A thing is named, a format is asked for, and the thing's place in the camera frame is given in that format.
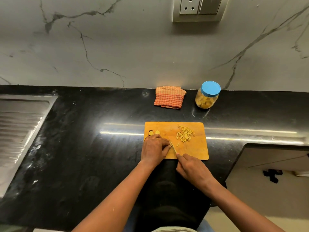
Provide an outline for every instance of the jar lid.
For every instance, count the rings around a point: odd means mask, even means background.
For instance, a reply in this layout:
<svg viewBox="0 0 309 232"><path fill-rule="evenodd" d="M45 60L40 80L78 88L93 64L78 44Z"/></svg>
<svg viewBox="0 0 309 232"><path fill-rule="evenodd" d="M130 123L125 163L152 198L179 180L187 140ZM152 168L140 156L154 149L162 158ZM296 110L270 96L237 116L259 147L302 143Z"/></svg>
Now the jar lid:
<svg viewBox="0 0 309 232"><path fill-rule="evenodd" d="M217 82L205 81L201 87L201 93L207 97L216 97L221 91L221 87Z"/></svg>

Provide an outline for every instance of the transparent jar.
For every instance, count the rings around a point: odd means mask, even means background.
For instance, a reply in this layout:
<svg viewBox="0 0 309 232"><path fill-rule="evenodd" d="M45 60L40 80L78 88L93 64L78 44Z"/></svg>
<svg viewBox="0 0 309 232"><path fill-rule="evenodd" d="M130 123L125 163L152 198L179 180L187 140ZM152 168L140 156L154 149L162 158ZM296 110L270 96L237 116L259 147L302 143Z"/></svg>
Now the transparent jar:
<svg viewBox="0 0 309 232"><path fill-rule="evenodd" d="M217 82L205 81L198 90L195 103L202 109L211 108L218 99L221 87Z"/></svg>

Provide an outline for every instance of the cutting board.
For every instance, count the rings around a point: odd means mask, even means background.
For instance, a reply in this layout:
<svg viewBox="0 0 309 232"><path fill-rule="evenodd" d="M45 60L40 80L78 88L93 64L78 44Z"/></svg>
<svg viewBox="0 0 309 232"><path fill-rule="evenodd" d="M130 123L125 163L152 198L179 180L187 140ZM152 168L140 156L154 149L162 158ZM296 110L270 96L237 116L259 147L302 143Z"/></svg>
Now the cutting board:
<svg viewBox="0 0 309 232"><path fill-rule="evenodd" d="M178 125L183 127L188 127L191 130L194 130L195 136L191 137L190 142L186 142L185 144L180 141L180 139L176 138L176 133L179 132ZM155 132L156 130L160 131L160 136L166 139L169 139L174 145L176 151L183 155L184 153L189 154L190 156L194 156L200 160L208 160L208 149L206 143L206 135L203 123L197 122L146 122L145 130L144 130L144 140L148 136L149 131L152 130ZM176 153L174 148L171 147L169 150L166 159L176 159Z"/></svg>

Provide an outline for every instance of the orange checkered cloth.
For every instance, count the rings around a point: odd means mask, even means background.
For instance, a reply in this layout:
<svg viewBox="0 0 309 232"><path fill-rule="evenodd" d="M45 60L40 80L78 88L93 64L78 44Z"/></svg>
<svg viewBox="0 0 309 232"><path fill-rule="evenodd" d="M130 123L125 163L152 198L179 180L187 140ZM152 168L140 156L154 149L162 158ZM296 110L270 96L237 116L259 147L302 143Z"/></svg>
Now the orange checkered cloth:
<svg viewBox="0 0 309 232"><path fill-rule="evenodd" d="M187 92L178 86L161 86L155 89L155 106L180 109Z"/></svg>

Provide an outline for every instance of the sink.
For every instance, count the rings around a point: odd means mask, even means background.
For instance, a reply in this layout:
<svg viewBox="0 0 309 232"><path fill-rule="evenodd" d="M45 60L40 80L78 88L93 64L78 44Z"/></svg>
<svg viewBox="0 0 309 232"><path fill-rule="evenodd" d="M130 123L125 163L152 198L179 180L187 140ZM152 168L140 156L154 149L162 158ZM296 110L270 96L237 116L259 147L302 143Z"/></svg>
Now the sink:
<svg viewBox="0 0 309 232"><path fill-rule="evenodd" d="M0 95L0 197L58 96Z"/></svg>

